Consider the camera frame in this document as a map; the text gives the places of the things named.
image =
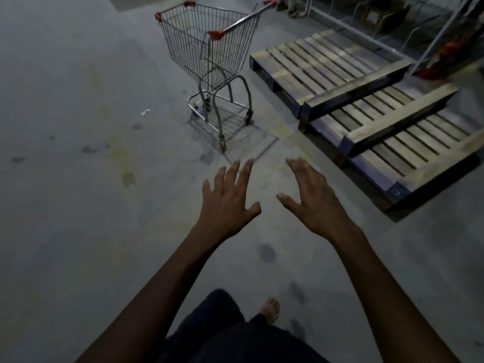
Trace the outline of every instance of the red object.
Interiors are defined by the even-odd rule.
[[[277,0],[265,0],[264,5],[272,4],[273,6],[277,5]]]
[[[212,41],[219,41],[223,36],[225,36],[225,32],[223,30],[210,30],[209,36]]]

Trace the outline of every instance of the gray floor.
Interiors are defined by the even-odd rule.
[[[255,3],[199,1],[240,11]],[[277,325],[332,362],[380,361],[336,253],[275,198],[297,196],[287,156],[326,175],[444,340],[464,362],[483,361],[484,166],[394,222],[296,130],[248,62],[255,124],[233,121],[221,155],[190,119],[196,84],[169,59],[153,18],[179,2],[0,0],[0,361],[74,360],[187,234],[203,180],[250,157],[248,202],[263,213],[212,256],[172,331],[223,287],[247,318],[275,295]],[[250,50],[319,29],[271,11]],[[482,116],[484,94],[473,88],[482,83],[465,78],[452,105]]]

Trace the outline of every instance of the metal rack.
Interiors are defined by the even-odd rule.
[[[325,24],[337,28],[338,32],[346,32],[372,45],[375,52],[383,51],[390,58],[408,58],[414,62],[409,73],[414,73],[422,64],[429,60],[449,28],[457,21],[465,18],[460,11],[468,0],[405,0],[410,9],[405,22],[391,30],[388,34],[367,29],[360,18],[370,0],[306,0],[305,10],[299,17],[312,16],[321,19]]]

